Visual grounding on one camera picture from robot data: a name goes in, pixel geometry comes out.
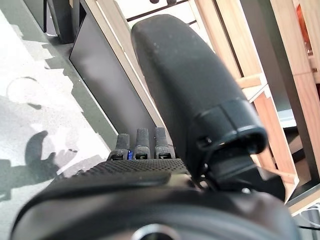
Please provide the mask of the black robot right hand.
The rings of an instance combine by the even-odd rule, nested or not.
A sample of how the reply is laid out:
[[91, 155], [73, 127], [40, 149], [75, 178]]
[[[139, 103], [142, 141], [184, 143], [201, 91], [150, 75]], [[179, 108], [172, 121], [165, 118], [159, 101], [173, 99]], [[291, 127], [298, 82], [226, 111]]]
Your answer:
[[298, 240], [282, 178], [251, 156], [267, 132], [220, 58], [169, 14], [131, 42], [178, 157], [117, 156], [54, 180], [19, 212], [12, 240]]

